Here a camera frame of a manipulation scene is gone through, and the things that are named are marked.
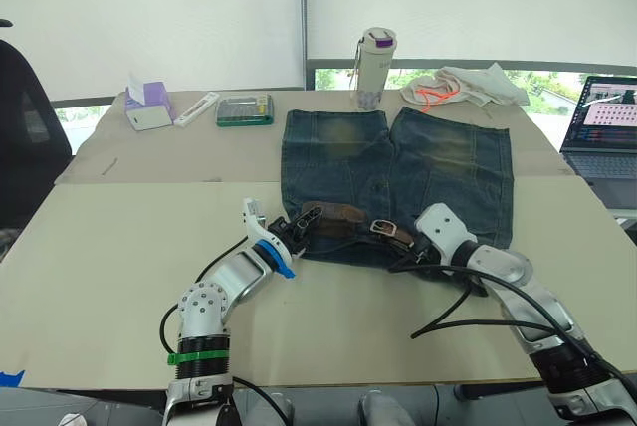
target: white bottle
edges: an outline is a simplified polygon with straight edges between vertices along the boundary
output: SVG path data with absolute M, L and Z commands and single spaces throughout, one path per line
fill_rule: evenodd
M 396 34 L 387 28 L 369 28 L 358 41 L 356 100 L 360 109 L 378 108 L 396 45 Z

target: white remote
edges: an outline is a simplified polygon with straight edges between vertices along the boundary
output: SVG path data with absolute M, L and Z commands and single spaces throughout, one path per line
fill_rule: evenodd
M 192 105 L 192 107 L 187 110 L 184 114 L 178 117 L 174 124 L 179 127 L 185 127 L 190 122 L 195 120 L 199 115 L 203 113 L 203 111 L 207 110 L 209 107 L 213 106 L 219 100 L 220 96 L 218 93 L 210 92 L 207 93 L 202 99 L 200 99 L 197 103 Z

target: purple tissue box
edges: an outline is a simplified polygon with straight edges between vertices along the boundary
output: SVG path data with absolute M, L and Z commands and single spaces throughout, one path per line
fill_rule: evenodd
M 163 82 L 144 83 L 143 95 L 146 101 L 145 105 L 131 98 L 128 88 L 126 88 L 124 110 L 132 128 L 135 130 L 146 130 L 172 125 L 175 119 L 175 112 L 170 105 L 168 92 Z

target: blue denim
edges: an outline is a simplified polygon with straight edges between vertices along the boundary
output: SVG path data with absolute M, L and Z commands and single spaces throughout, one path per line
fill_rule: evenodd
M 350 204 L 417 235 L 415 219 L 446 203 L 480 242 L 507 248 L 513 171 L 507 129 L 439 119 L 404 107 L 391 131 L 382 111 L 288 113 L 282 196 L 288 215 L 309 201 Z M 398 254 L 369 223 L 349 238 L 313 236 L 304 257 L 387 267 Z

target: laptop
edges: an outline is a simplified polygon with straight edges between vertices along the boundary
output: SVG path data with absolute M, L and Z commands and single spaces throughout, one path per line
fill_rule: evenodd
M 608 209 L 637 209 L 637 78 L 589 76 L 559 152 Z

